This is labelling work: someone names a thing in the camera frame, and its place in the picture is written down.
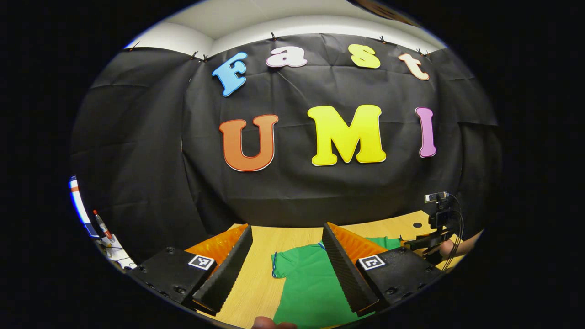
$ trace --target black fabric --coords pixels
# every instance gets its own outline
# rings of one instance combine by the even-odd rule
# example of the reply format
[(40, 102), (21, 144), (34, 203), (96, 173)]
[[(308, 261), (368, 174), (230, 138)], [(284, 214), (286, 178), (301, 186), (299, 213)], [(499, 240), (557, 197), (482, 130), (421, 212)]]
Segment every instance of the black fabric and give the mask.
[[(350, 44), (375, 50), (381, 66), (356, 66)], [(308, 64), (270, 68), (270, 51), (305, 50)], [(238, 52), (246, 77), (228, 97), (212, 72)], [(429, 81), (398, 59), (409, 53)], [(140, 262), (167, 245), (178, 248), (218, 234), (234, 222), (275, 227), (355, 224), (431, 212), (423, 195), (459, 193), (464, 239), (477, 233), (485, 198), (500, 174), (493, 109), (472, 73), (449, 50), (426, 57), (378, 40), (308, 34), (238, 46), (207, 62), (170, 50), (135, 48), (114, 58), (90, 89), (73, 133), (72, 161), (88, 208), (96, 208)], [(333, 106), (349, 125), (358, 106), (381, 108), (382, 163), (316, 167), (315, 122), (307, 111)], [(437, 153), (420, 158), (414, 110), (433, 110)], [(252, 120), (275, 114), (274, 159), (258, 172), (238, 172), (223, 158), (221, 123), (244, 119), (244, 154), (259, 151)]]

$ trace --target wooden table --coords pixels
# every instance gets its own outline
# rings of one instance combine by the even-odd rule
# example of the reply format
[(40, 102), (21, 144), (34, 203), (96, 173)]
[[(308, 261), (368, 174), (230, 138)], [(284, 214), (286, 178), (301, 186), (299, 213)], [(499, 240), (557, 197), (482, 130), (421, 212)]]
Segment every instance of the wooden table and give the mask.
[[(421, 223), (422, 227), (415, 228), (413, 224), (416, 222)], [(417, 235), (433, 231), (428, 224), (428, 214), (423, 211), (381, 221), (344, 225), (342, 227), (365, 238), (398, 238), (402, 235), (404, 240), (413, 240)], [(272, 277), (270, 255), (299, 246), (316, 244), (321, 240), (322, 233), (322, 227), (278, 228), (252, 226), (254, 242), (222, 310), (215, 317), (199, 311), (198, 313), (242, 328), (251, 328), (254, 318), (257, 316), (273, 318), (280, 304), (280, 297), (286, 278), (275, 279)], [(462, 256), (454, 258), (450, 268), (455, 266), (461, 258)], [(437, 267), (442, 269), (443, 265), (444, 262), (437, 265)]]

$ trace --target white wall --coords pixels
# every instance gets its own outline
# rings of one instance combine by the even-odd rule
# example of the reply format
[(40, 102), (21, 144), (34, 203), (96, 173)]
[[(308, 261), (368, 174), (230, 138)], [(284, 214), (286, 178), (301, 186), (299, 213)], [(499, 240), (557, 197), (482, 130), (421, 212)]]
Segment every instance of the white wall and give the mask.
[(390, 43), (410, 49), (421, 49), (424, 53), (434, 52), (439, 49), (437, 46), (407, 32), (379, 23), (344, 16), (311, 15), (275, 19), (231, 33), (214, 41), (209, 55), (217, 54), (242, 44), (270, 39), (272, 38), (270, 32), (273, 32), (276, 37), (304, 33), (336, 33), (373, 39), (384, 36), (384, 40)]
[(202, 59), (204, 54), (212, 56), (246, 43), (270, 39), (272, 37), (270, 32), (273, 32), (276, 37), (306, 33), (336, 33), (373, 39), (384, 36), (384, 40), (390, 43), (410, 49), (421, 49), (424, 53), (443, 48), (439, 41), (431, 44), (390, 26), (358, 18), (332, 15), (309, 15), (275, 19), (235, 31), (217, 40), (213, 40), (209, 36), (183, 25), (162, 22), (142, 33), (130, 42), (126, 48), (130, 48), (140, 42), (136, 46), (137, 48), (156, 47), (189, 55), (198, 51), (196, 57)]
[(144, 33), (135, 38), (125, 48), (131, 48), (137, 42), (140, 43), (136, 48), (155, 47), (175, 50), (176, 52), (189, 55), (193, 55), (194, 52), (199, 51), (196, 57), (202, 59), (203, 54), (209, 54), (211, 51), (214, 40), (186, 26), (161, 22), (144, 31)]

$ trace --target orange letter u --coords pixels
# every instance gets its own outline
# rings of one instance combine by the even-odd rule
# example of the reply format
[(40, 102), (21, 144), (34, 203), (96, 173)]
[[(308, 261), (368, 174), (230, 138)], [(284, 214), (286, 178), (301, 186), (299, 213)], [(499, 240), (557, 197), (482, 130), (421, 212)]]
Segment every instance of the orange letter u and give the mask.
[(219, 130), (223, 133), (223, 157), (231, 168), (239, 172), (256, 172), (266, 168), (274, 157), (274, 124), (278, 117), (273, 114), (254, 118), (260, 135), (260, 152), (248, 157), (242, 152), (242, 129), (246, 121), (237, 119), (222, 123)]

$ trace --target screw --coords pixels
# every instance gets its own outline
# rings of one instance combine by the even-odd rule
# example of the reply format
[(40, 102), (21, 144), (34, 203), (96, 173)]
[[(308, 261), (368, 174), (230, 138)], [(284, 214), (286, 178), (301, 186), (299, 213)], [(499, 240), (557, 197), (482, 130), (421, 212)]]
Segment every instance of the screw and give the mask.
[(179, 294), (185, 294), (187, 292), (185, 289), (178, 286), (175, 287), (175, 291), (178, 292)]

